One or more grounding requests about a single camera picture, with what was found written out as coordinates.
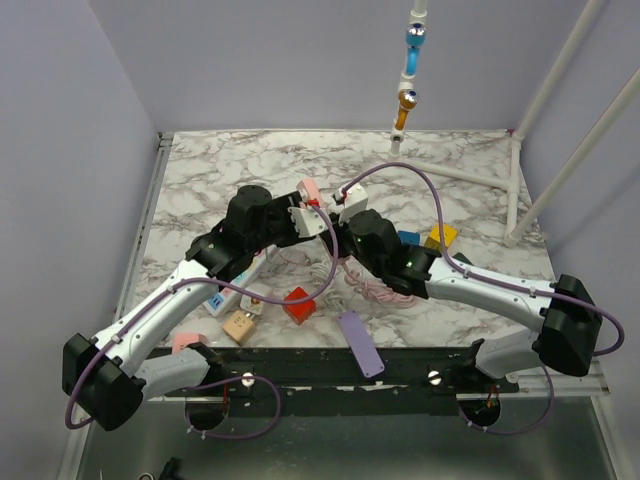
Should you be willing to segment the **pink power strip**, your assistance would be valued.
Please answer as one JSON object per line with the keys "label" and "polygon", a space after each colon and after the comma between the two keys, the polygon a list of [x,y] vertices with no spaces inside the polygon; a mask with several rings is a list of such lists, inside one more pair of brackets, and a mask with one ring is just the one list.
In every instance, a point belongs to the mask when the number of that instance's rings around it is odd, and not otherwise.
{"label": "pink power strip", "polygon": [[315,212],[317,206],[325,213],[336,213],[338,207],[334,199],[321,191],[313,178],[305,178],[298,182],[296,190],[301,195],[300,207]]}

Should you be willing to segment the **yellow cube socket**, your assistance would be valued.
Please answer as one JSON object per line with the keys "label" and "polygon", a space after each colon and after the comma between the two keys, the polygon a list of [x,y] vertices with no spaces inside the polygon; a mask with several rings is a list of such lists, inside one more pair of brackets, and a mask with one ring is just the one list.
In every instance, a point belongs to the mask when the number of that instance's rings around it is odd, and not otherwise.
{"label": "yellow cube socket", "polygon": [[443,227],[435,225],[426,236],[424,246],[431,250],[441,252],[443,248],[449,249],[458,236],[458,230],[444,224]]}

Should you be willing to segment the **blue cube socket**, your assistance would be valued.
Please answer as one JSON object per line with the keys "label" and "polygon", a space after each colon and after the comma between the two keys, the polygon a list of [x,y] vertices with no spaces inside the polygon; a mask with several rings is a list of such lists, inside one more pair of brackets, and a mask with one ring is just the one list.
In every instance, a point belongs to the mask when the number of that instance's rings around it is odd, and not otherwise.
{"label": "blue cube socket", "polygon": [[421,245],[421,235],[417,232],[399,230],[398,237],[403,245]]}

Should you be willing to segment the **white power strip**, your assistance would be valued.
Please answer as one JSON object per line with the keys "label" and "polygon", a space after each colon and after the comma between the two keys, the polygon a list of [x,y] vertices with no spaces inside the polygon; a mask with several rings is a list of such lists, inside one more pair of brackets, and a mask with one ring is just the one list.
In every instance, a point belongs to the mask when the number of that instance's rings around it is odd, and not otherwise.
{"label": "white power strip", "polygon": [[[266,251],[262,250],[253,259],[247,270],[231,281],[231,284],[241,289],[247,289],[257,279],[266,262]],[[239,304],[241,294],[233,289],[224,288],[204,303],[204,307],[214,317],[219,318]]]}

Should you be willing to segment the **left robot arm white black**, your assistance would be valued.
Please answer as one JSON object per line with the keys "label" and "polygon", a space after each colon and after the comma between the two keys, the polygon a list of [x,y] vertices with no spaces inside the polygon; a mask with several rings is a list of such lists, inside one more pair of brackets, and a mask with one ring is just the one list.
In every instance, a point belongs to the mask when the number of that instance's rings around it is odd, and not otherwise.
{"label": "left robot arm white black", "polygon": [[123,319],[90,338],[77,333],[63,346],[62,389],[104,430],[121,427],[143,401],[149,381],[139,372],[155,346],[187,314],[249,268],[271,246],[299,242],[290,210],[302,203],[294,191],[274,197],[245,185],[225,217],[196,237],[169,278]]}

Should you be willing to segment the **dark green cube socket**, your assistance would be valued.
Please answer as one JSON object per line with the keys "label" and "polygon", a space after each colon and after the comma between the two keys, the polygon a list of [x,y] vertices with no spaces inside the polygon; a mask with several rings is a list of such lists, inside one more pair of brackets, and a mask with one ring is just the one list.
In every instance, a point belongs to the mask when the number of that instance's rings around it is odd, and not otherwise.
{"label": "dark green cube socket", "polygon": [[463,268],[466,268],[467,266],[473,266],[473,263],[471,262],[471,260],[469,258],[467,258],[463,253],[458,252],[456,254],[453,255],[453,260],[455,261],[455,263]]}

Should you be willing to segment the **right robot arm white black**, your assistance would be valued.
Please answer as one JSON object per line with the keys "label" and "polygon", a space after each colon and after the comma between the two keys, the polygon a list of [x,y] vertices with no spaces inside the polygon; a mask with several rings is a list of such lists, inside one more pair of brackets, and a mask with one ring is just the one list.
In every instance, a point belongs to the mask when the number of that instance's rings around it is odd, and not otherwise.
{"label": "right robot arm white black", "polygon": [[392,222],[373,209],[337,221],[335,228],[339,255],[356,259],[393,292],[458,302],[521,325],[513,334],[473,344],[471,360],[459,370],[467,389],[480,392],[509,373],[537,366],[587,375],[602,316],[579,279],[518,279],[404,244]]}

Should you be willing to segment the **beige cube socket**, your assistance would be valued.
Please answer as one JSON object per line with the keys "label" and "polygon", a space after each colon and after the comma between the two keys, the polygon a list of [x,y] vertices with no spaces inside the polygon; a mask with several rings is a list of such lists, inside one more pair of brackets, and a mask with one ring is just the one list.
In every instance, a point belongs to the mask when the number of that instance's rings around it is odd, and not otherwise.
{"label": "beige cube socket", "polygon": [[222,330],[237,345],[244,346],[256,331],[254,315],[236,310],[222,324]]}

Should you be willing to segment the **purple USB power strip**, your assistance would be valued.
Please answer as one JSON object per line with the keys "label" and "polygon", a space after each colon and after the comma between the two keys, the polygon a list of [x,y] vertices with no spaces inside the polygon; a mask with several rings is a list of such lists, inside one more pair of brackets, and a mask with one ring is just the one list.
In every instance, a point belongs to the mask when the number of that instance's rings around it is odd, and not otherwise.
{"label": "purple USB power strip", "polygon": [[365,378],[373,378],[385,370],[375,343],[355,311],[347,311],[338,317],[342,334]]}

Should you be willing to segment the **white tiger cube socket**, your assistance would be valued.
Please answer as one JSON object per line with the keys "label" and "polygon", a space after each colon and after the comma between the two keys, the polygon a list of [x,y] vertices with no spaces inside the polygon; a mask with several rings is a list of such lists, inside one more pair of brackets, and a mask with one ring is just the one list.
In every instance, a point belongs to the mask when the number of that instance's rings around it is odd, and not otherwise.
{"label": "white tiger cube socket", "polygon": [[244,312],[256,316],[260,316],[264,310],[264,302],[251,295],[242,295],[239,306]]}

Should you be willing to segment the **pink cube socket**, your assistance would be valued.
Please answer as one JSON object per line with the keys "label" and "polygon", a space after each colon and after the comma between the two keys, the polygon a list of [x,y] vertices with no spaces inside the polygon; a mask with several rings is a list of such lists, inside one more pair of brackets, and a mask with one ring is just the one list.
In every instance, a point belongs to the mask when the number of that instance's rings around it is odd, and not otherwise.
{"label": "pink cube socket", "polygon": [[205,335],[194,332],[180,332],[173,336],[172,341],[172,352],[178,353],[181,350],[185,349],[191,344],[195,343],[207,343],[207,338]]}

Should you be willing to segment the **red cube socket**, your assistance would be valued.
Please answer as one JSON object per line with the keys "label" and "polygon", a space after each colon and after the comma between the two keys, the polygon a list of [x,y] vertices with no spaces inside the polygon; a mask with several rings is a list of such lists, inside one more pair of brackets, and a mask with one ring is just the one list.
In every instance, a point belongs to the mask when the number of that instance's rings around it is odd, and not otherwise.
{"label": "red cube socket", "polygon": [[[301,300],[308,297],[308,293],[302,287],[296,287],[285,297],[286,301]],[[301,303],[282,306],[284,313],[296,324],[301,325],[316,312],[316,302],[307,300]]]}

